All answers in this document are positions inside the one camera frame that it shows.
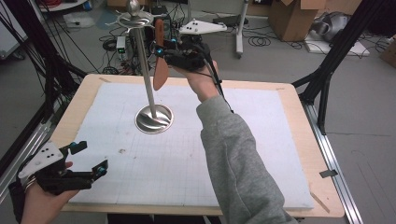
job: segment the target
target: gray floor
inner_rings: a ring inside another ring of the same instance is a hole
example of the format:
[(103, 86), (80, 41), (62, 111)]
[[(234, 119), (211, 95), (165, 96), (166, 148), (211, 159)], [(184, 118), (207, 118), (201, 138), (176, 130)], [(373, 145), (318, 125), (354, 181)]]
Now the gray floor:
[[(105, 51), (100, 36), (108, 35), (104, 21), (111, 14), (99, 8), (90, 12), (96, 25), (71, 32), (88, 58), (99, 67)], [(266, 19), (250, 18), (249, 27), (265, 26)], [(235, 57), (233, 35), (205, 35), (222, 79), (291, 83), (315, 71), (325, 55), (294, 49), (272, 40), (267, 47), (252, 47), (244, 39), (242, 59)], [(362, 41), (369, 48), (374, 44)], [(72, 63), (93, 70), (70, 41)], [(334, 153), (365, 223), (396, 222), (396, 70), (378, 58), (348, 56), (336, 70), (330, 89), (326, 129)], [(0, 62), (0, 119), (3, 156), (24, 125), (44, 101), (29, 60)], [(4, 223), (16, 223), (9, 198), (0, 205)], [(344, 218), (307, 218), (304, 223), (347, 223)], [(105, 214), (63, 213), (54, 223), (105, 223)]]

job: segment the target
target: person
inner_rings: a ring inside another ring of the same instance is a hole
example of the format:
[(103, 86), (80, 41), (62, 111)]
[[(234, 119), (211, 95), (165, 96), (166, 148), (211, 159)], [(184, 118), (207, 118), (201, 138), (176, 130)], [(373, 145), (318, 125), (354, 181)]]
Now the person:
[[(284, 197), (267, 172), (257, 150), (255, 139), (245, 121), (231, 112), (219, 95), (206, 68), (189, 72), (177, 67), (201, 104), (196, 108), (203, 124), (201, 139), (206, 163), (219, 207), (228, 224), (297, 223), (284, 209)], [(48, 195), (37, 184), (27, 190), (23, 220), (49, 223), (74, 195)], [(32, 206), (39, 204), (39, 209)]]

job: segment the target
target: wooden spatula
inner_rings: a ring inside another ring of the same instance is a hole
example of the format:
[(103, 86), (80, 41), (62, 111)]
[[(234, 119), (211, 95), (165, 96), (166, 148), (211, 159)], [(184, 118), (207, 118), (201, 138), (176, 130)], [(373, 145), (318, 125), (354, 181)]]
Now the wooden spatula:
[[(163, 20), (158, 19), (155, 21), (155, 41), (157, 45), (163, 46)], [(169, 77), (168, 64), (164, 58), (157, 57), (157, 62), (155, 64), (153, 88), (155, 91), (159, 90), (166, 79)]]

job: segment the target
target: gray sleeve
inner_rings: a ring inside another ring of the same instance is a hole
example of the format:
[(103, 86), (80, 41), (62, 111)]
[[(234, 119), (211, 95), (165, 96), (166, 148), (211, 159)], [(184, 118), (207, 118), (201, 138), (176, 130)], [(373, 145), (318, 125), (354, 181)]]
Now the gray sleeve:
[(200, 104), (197, 113), (207, 168), (227, 223), (297, 223), (283, 209), (283, 195), (245, 121), (231, 113), (221, 96)]

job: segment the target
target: wooden table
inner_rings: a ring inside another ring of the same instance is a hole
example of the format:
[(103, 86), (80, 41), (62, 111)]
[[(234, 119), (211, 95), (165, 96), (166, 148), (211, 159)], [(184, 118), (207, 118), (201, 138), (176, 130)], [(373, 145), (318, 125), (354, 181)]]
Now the wooden table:
[[(79, 126), (90, 109), (98, 89), (104, 82), (144, 84), (142, 77), (109, 75), (86, 76), (51, 137), (51, 140), (54, 141), (57, 146), (66, 146), (74, 141), (78, 133)], [(186, 86), (188, 83), (185, 78), (169, 78), (166, 85)], [(222, 87), (278, 91), (289, 122), (291, 134), (304, 169), (304, 174), (308, 181), (310, 193), (315, 203), (315, 207), (313, 209), (288, 210), (288, 212), (294, 217), (342, 217), (345, 211), (332, 179), (330, 177), (322, 178), (319, 175), (320, 172), (327, 170), (327, 166), (320, 153), (318, 143), (311, 130), (294, 87), (285, 83), (227, 80), (223, 81)], [(221, 215), (221, 211), (218, 207), (97, 203), (69, 203), (64, 207), (64, 211), (168, 215)]]

